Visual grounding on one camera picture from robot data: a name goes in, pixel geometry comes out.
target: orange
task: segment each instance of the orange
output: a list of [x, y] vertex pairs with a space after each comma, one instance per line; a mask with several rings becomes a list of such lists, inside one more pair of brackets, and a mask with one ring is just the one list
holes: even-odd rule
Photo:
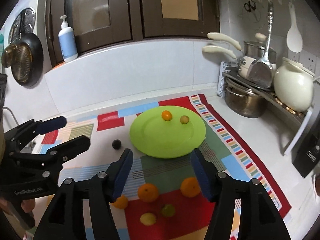
[[156, 199], [159, 197], [158, 188], [151, 183], [143, 184], [138, 189], [138, 197], [143, 202], [147, 203], [156, 201]]
[[164, 110], [161, 114], [161, 117], [165, 121], [170, 121], [172, 119], [172, 114], [169, 111]]
[[121, 195], [112, 205], [119, 209], [125, 209], [128, 206], [128, 198], [125, 195]]
[[181, 183], [180, 191], [185, 197], [195, 197], [201, 192], [201, 189], [197, 179], [195, 177], [190, 177], [184, 179]]

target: dark round fruit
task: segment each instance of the dark round fruit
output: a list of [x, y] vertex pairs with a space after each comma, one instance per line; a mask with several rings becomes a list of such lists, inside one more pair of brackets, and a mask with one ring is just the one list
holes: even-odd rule
[[112, 142], [112, 147], [113, 147], [113, 149], [115, 149], [115, 150], [119, 150], [120, 148], [121, 148], [121, 141], [120, 140], [114, 140], [113, 142]]

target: brown window frame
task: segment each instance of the brown window frame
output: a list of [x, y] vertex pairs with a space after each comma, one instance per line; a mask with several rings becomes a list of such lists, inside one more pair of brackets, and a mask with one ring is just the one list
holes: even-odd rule
[[194, 36], [207, 37], [220, 29], [217, 0], [198, 0], [199, 20], [162, 17], [161, 0], [141, 0], [144, 37]]
[[[58, 33], [61, 30], [62, 22], [60, 20], [60, 16], [64, 14], [65, 0], [51, 0], [51, 19], [49, 20], [52, 21], [52, 35], [49, 35], [49, 40], [52, 42], [51, 48], [53, 51], [51, 51], [51, 54], [54, 53], [55, 55], [55, 60], [54, 57], [51, 57], [53, 66], [63, 61]], [[107, 46], [113, 43], [129, 41], [132, 39], [128, 0], [109, 0], [109, 17], [109, 26], [75, 36], [78, 54], [82, 54], [89, 50]]]

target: bottle label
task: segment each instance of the bottle label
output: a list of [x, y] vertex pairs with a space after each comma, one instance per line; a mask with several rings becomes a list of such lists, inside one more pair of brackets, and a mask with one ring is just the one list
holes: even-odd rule
[[68, 32], [59, 36], [59, 42], [63, 58], [68, 58], [77, 54], [75, 35], [73, 32]]

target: pot handle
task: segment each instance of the pot handle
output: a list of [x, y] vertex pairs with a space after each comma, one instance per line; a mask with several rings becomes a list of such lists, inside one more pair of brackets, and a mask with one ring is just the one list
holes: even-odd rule
[[228, 92], [230, 92], [231, 94], [234, 94], [234, 95], [236, 95], [236, 96], [238, 96], [238, 97], [241, 97], [241, 98], [246, 98], [246, 97], [247, 97], [246, 95], [240, 95], [240, 94], [237, 94], [237, 93], [233, 92], [233, 91], [230, 89], [230, 87], [227, 87], [226, 90], [227, 90]]
[[236, 55], [231, 51], [230, 49], [225, 49], [223, 47], [219, 46], [213, 46], [213, 45], [207, 45], [202, 47], [203, 52], [209, 52], [209, 53], [217, 53], [217, 52], [222, 52], [228, 54], [230, 57], [233, 59], [237, 59]]
[[237, 50], [241, 51], [241, 45], [239, 41], [234, 40], [233, 38], [225, 35], [223, 33], [208, 33], [208, 38], [214, 41], [226, 41], [233, 45]]

